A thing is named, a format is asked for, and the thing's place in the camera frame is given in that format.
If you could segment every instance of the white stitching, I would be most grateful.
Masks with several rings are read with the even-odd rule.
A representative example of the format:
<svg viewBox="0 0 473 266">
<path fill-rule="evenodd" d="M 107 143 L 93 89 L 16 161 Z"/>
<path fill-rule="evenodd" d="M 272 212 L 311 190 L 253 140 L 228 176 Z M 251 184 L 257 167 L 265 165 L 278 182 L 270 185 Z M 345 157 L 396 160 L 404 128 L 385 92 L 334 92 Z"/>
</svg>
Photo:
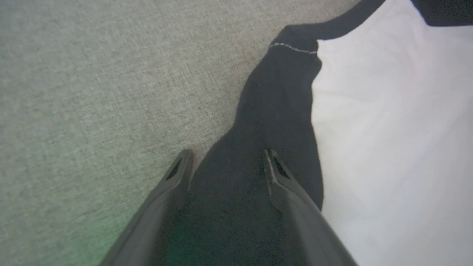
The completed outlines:
<svg viewBox="0 0 473 266">
<path fill-rule="evenodd" d="M 284 44 L 284 43 L 275 43 L 275 44 L 272 44 L 269 46 L 269 48 L 271 47 L 275 47 L 275 46 L 285 46 L 291 50 L 294 50 L 296 52 L 301 52 L 301 53 L 308 53 L 308 54 L 314 54 L 314 53 L 317 53 L 317 51 L 307 51 L 307 50 L 300 50 L 300 49 L 297 49 L 297 48 L 294 48 L 292 47 L 291 45 L 289 44 Z"/>
</svg>

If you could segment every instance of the white cloth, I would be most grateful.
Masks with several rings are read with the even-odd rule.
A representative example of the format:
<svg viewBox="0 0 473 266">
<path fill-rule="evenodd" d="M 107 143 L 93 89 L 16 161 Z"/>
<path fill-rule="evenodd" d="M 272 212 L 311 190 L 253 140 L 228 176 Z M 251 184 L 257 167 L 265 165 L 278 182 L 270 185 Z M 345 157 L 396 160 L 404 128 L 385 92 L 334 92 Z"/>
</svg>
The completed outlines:
<svg viewBox="0 0 473 266">
<path fill-rule="evenodd" d="M 325 218 L 361 266 L 473 265 L 473 27 L 386 0 L 318 43 Z"/>
</svg>

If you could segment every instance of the gray background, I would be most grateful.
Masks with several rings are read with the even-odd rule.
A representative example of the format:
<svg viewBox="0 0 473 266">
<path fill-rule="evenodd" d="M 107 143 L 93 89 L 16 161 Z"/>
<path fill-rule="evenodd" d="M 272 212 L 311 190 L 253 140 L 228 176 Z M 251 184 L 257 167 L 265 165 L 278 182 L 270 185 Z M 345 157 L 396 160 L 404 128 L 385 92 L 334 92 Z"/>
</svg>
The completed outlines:
<svg viewBox="0 0 473 266">
<path fill-rule="evenodd" d="M 1 264 L 97 264 L 277 33 L 356 2 L 1 0 Z"/>
</svg>

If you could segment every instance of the black and white garment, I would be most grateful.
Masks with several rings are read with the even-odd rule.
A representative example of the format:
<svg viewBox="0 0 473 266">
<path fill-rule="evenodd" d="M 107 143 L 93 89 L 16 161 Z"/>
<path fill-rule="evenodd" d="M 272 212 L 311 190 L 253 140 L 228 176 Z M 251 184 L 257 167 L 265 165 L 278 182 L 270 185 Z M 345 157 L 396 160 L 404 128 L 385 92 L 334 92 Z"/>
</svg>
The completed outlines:
<svg viewBox="0 0 473 266">
<path fill-rule="evenodd" d="M 359 265 L 471 265 L 472 22 L 471 1 L 363 0 L 286 27 L 194 175 L 172 256 L 285 265 L 272 148 Z"/>
</svg>

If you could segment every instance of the gray textured surface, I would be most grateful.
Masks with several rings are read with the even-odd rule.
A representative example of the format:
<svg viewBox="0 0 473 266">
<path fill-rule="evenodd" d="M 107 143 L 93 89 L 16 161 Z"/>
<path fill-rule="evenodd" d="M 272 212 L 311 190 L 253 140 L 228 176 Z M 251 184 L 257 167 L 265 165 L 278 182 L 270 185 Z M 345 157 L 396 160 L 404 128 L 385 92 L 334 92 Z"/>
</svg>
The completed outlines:
<svg viewBox="0 0 473 266">
<path fill-rule="evenodd" d="M 0 260 L 93 265 L 182 148 L 201 159 L 286 24 L 357 0 L 2 0 Z"/>
</svg>

